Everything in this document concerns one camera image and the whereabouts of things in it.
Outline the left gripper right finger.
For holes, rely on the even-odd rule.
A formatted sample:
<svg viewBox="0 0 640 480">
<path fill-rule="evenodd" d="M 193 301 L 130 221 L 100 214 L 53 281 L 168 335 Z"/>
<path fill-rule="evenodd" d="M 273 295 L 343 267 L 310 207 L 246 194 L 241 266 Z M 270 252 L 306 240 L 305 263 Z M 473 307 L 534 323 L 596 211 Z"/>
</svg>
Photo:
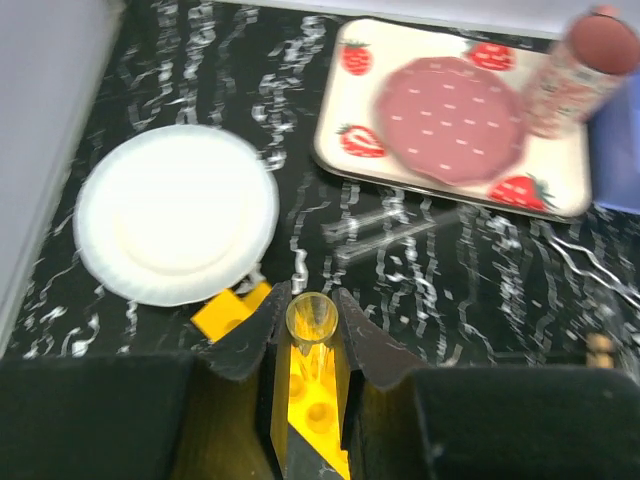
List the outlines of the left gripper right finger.
<svg viewBox="0 0 640 480">
<path fill-rule="evenodd" d="M 355 479 L 635 479 L 639 388 L 582 366 L 432 368 L 346 289 L 335 372 Z"/>
</svg>

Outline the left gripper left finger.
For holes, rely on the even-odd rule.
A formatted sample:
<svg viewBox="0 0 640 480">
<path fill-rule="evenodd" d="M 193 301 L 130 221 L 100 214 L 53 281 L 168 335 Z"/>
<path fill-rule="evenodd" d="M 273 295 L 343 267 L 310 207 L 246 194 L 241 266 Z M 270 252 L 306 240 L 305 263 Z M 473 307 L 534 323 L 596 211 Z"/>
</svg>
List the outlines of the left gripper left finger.
<svg viewBox="0 0 640 480">
<path fill-rule="evenodd" d="M 280 479 L 289 282 L 210 353 L 1 364 L 5 479 Z"/>
</svg>

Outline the glass test tube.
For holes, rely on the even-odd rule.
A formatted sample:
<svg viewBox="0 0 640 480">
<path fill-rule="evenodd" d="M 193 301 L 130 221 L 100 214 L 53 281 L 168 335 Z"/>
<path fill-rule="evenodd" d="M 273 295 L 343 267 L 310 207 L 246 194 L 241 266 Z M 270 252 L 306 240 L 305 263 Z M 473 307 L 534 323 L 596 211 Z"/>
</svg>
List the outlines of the glass test tube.
<svg viewBox="0 0 640 480">
<path fill-rule="evenodd" d="M 292 361 L 305 380 L 320 382 L 327 376 L 338 326 L 334 302 L 318 292 L 296 296 L 286 311 L 286 326 L 292 337 Z"/>
<path fill-rule="evenodd" d="M 322 235 L 331 247 L 336 262 L 347 266 L 374 256 L 378 250 L 387 250 L 408 238 L 439 229 L 457 220 L 456 210 L 410 220 L 406 210 L 392 207 L 325 224 L 322 226 Z"/>
</svg>

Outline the yellow test tube rack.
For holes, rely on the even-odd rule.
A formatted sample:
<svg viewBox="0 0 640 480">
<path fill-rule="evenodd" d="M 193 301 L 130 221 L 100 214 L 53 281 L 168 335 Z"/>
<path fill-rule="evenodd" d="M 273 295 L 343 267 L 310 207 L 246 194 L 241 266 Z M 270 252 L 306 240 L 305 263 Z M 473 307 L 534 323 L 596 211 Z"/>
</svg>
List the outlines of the yellow test tube rack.
<svg viewBox="0 0 640 480">
<path fill-rule="evenodd" d="M 253 314 L 270 290 L 265 281 L 241 296 L 226 289 L 194 314 L 191 321 L 216 342 Z M 288 420 L 294 432 L 290 438 L 302 437 L 311 448 L 311 458 L 319 459 L 325 472 L 333 472 L 337 479 L 348 479 L 348 454 L 340 446 L 333 353 L 328 354 L 325 367 L 320 383 L 308 380 L 303 375 L 298 350 L 291 350 Z"/>
</svg>

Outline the wooden test tube clamp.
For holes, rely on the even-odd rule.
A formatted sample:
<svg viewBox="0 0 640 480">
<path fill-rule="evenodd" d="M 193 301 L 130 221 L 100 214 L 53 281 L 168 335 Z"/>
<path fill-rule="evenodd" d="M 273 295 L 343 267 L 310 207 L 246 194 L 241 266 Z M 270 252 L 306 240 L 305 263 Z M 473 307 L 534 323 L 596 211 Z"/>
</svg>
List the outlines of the wooden test tube clamp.
<svg viewBox="0 0 640 480">
<path fill-rule="evenodd" d="M 589 368 L 613 369 L 614 344 L 606 335 L 591 333 L 586 337 L 586 366 Z"/>
</svg>

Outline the metal crucible tongs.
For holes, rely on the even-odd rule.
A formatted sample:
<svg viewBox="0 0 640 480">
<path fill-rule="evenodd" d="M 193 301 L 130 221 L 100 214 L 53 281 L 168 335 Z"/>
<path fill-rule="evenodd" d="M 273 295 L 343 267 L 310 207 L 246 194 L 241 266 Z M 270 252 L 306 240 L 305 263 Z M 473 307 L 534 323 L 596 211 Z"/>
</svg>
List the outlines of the metal crucible tongs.
<svg viewBox="0 0 640 480">
<path fill-rule="evenodd" d="M 617 293 L 633 308 L 639 309 L 639 291 L 635 287 L 624 284 L 618 276 L 598 260 L 593 252 L 583 246 L 562 240 L 553 233 L 546 233 L 545 237 L 550 246 L 561 256 L 574 274 L 590 278 L 606 289 Z M 581 268 L 571 256 L 572 253 L 577 253 L 584 257 L 590 266 Z"/>
</svg>

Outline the white paper plate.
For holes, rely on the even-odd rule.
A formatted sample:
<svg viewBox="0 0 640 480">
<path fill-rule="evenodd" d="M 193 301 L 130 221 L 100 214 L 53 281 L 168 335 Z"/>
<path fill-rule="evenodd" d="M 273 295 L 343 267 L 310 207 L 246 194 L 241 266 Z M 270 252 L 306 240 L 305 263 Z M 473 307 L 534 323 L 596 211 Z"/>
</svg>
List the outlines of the white paper plate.
<svg viewBox="0 0 640 480">
<path fill-rule="evenodd" d="M 206 300 L 262 260 L 279 217 L 276 180 L 241 137 L 204 125 L 138 134 L 108 153 L 73 215 L 80 258 L 138 303 Z"/>
</svg>

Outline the strawberry pattern tray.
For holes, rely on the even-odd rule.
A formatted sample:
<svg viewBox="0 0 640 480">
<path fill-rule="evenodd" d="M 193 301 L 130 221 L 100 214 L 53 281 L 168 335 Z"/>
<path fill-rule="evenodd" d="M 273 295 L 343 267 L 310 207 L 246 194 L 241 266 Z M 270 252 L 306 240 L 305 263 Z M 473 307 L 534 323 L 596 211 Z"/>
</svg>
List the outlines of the strawberry pattern tray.
<svg viewBox="0 0 640 480">
<path fill-rule="evenodd" d="M 500 77 L 520 97 L 544 60 L 548 41 L 453 27 L 403 26 L 358 18 L 337 34 L 313 150 L 325 170 L 350 179 L 566 221 L 591 203 L 588 134 L 577 127 L 557 138 L 526 125 L 520 162 L 496 178 L 454 187 L 405 168 L 383 143 L 374 103 L 394 71 L 423 57 L 456 57 Z"/>
</svg>

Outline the pink dotted plate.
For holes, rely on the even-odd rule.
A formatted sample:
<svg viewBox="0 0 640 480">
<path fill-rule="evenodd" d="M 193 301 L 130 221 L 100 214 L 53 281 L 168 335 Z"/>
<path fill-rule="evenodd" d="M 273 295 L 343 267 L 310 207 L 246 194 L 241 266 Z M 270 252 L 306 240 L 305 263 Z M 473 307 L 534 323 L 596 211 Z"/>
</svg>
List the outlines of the pink dotted plate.
<svg viewBox="0 0 640 480">
<path fill-rule="evenodd" d="M 517 165 L 526 143 L 519 95 L 456 57 L 423 57 L 391 73 L 374 103 L 383 143 L 408 170 L 454 187 Z"/>
</svg>

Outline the blue plastic drawer box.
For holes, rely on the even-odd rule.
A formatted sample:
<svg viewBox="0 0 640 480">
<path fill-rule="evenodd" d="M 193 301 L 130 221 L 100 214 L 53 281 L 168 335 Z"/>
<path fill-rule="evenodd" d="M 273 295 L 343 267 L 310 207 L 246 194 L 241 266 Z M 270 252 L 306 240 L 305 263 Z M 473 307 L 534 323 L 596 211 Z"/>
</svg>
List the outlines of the blue plastic drawer box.
<svg viewBox="0 0 640 480">
<path fill-rule="evenodd" d="M 639 72 L 589 122 L 593 202 L 639 214 Z"/>
</svg>

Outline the pink floral mug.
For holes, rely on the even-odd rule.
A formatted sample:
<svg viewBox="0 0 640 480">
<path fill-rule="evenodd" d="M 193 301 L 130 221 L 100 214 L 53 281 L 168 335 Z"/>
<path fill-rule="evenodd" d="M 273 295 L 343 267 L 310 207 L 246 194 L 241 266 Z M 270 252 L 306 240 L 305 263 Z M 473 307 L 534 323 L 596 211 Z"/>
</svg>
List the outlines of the pink floral mug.
<svg viewBox="0 0 640 480">
<path fill-rule="evenodd" d="M 576 18 L 522 90 L 530 131 L 559 138 L 585 122 L 639 67 L 639 34 L 616 8 Z"/>
</svg>

